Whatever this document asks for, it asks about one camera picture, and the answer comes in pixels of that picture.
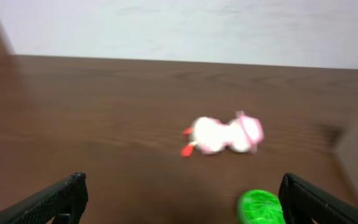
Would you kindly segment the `pink white duck toy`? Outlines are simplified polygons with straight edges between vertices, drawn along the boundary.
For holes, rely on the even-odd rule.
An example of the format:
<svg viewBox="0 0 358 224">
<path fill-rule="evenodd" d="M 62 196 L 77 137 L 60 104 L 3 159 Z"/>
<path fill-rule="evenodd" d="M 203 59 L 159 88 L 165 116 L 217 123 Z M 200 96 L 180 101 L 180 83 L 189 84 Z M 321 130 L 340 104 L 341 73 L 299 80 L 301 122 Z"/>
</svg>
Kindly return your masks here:
<svg viewBox="0 0 358 224">
<path fill-rule="evenodd" d="M 190 156 L 194 149 L 203 154 L 216 154 L 227 147 L 236 153 L 256 152 L 264 139 L 260 121 L 242 111 L 228 123 L 208 116 L 196 118 L 183 134 L 188 137 L 181 150 L 183 157 Z"/>
</svg>

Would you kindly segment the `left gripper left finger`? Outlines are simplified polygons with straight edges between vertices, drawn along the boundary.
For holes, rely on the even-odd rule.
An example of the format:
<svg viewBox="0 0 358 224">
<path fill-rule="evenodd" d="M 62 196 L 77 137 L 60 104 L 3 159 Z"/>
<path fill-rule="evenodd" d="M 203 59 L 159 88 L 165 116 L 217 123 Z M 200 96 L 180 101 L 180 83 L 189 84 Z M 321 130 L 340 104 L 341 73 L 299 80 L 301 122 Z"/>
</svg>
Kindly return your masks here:
<svg viewBox="0 0 358 224">
<path fill-rule="evenodd" d="M 77 224 L 86 209 L 86 174 L 76 172 L 0 211 L 0 224 Z"/>
</svg>

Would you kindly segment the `green round plastic toy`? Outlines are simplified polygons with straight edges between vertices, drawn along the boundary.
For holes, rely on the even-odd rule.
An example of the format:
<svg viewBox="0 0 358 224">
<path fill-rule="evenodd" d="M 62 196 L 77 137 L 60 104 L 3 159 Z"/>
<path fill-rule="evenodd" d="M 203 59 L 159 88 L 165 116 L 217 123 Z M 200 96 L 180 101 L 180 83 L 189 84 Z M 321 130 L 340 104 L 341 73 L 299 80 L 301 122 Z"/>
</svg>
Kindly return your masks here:
<svg viewBox="0 0 358 224">
<path fill-rule="evenodd" d="M 244 192 L 237 201 L 237 214 L 242 224 L 285 224 L 278 197 L 266 190 Z"/>
</svg>

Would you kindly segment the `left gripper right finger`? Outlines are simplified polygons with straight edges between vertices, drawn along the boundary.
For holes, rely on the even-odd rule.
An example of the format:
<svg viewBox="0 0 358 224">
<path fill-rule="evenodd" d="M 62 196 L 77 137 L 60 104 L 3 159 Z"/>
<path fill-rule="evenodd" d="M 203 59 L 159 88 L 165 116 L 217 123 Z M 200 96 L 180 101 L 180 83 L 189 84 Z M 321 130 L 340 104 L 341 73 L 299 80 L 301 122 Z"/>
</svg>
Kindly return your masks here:
<svg viewBox="0 0 358 224">
<path fill-rule="evenodd" d="M 278 197 L 286 224 L 358 224 L 357 208 L 295 174 L 284 174 Z"/>
</svg>

